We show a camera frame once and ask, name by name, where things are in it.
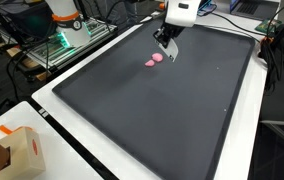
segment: pink object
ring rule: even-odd
[[[148,62],[145,63],[145,66],[147,67],[152,67],[155,65],[155,62],[153,60],[149,60]]]
[[[154,53],[152,55],[152,59],[156,62],[161,62],[163,60],[163,56],[160,53]]]

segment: black mat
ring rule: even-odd
[[[160,25],[139,28],[53,91],[161,178],[213,179],[254,41],[187,28],[176,61],[147,68]]]

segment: white table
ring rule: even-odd
[[[239,26],[248,30],[254,30],[260,22],[230,15],[229,2],[229,0],[218,2],[218,8],[215,12],[229,18]],[[214,25],[238,30],[226,20],[214,15],[199,17],[196,24]],[[69,108],[52,92],[52,88],[138,27],[131,28],[32,95],[36,102],[121,180],[153,180],[159,179],[159,177],[108,139],[82,116]],[[253,36],[258,39],[262,38],[262,36],[258,35]],[[264,61],[256,56],[258,49],[257,45],[243,79],[215,174],[215,180],[245,180],[248,176],[267,72]]]
[[[39,134],[46,171],[34,180],[103,180],[27,102],[21,102],[0,116],[0,125],[11,130],[29,126]],[[5,136],[0,131],[0,139]]]

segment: electronic device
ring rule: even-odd
[[[53,20],[58,24],[57,31],[64,40],[64,47],[79,47],[91,40],[91,33],[82,21],[73,0],[46,0],[53,11]]]
[[[265,0],[231,0],[230,13],[251,19],[270,19],[276,13],[279,3]]]
[[[201,0],[166,0],[165,20],[154,34],[155,42],[174,62],[179,49],[173,38],[180,35],[185,27],[192,27],[195,23]]]

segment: cardboard box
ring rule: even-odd
[[[0,180],[31,180],[45,171],[40,139],[36,132],[21,128],[0,139],[10,148],[10,165],[0,171]]]

